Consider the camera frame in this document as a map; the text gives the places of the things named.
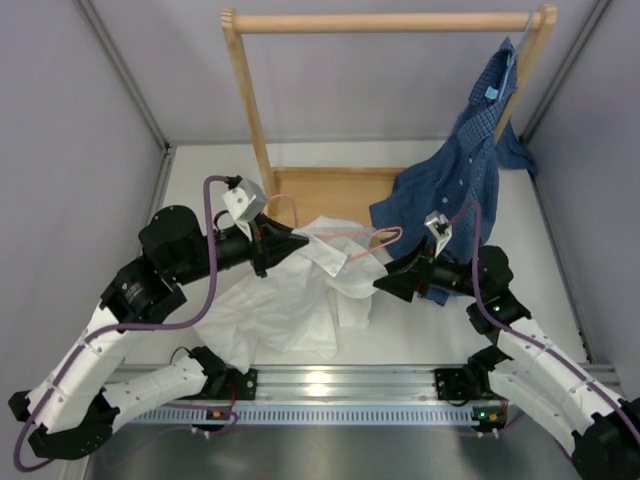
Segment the white shirt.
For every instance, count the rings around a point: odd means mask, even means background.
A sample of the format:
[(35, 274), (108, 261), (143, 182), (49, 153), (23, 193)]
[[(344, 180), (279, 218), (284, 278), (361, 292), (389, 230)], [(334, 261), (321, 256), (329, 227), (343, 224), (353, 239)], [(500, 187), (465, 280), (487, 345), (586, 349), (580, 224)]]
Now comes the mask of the white shirt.
[(264, 279), (242, 277), (194, 328), (205, 346), (241, 372), (259, 346), (330, 359), (339, 351), (338, 330), (370, 325), (373, 282), (386, 273), (374, 254), (376, 230), (320, 216), (297, 232), (309, 238), (307, 246)]

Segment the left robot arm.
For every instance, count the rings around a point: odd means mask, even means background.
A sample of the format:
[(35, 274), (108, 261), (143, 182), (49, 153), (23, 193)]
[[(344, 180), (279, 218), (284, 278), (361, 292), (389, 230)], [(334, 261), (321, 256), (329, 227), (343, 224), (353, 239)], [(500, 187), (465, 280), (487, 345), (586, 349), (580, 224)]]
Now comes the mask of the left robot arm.
[(249, 227), (243, 233), (209, 225), (203, 233), (186, 206), (157, 212), (139, 233), (142, 255), (118, 271), (75, 346), (40, 386), (11, 396), (9, 407), (25, 425), (19, 440), (45, 463), (77, 460), (149, 410), (223, 396), (234, 371), (205, 346), (134, 380), (106, 382), (134, 346), (185, 304), (184, 285), (215, 281), (219, 270), (244, 262), (263, 277), (309, 242), (264, 214)]

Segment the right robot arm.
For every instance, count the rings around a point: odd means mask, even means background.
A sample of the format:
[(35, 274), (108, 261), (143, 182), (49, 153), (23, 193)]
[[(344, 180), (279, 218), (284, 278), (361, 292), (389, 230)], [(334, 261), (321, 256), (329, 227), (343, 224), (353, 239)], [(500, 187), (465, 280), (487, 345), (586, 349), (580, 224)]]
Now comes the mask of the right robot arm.
[(482, 246), (461, 264), (421, 241), (386, 270), (375, 288), (407, 302), (431, 287), (475, 299), (467, 315), (490, 344), (463, 367), (472, 394), (515, 404), (554, 438), (581, 478), (638, 478), (638, 400), (604, 386), (551, 340), (510, 291), (513, 273), (501, 248)]

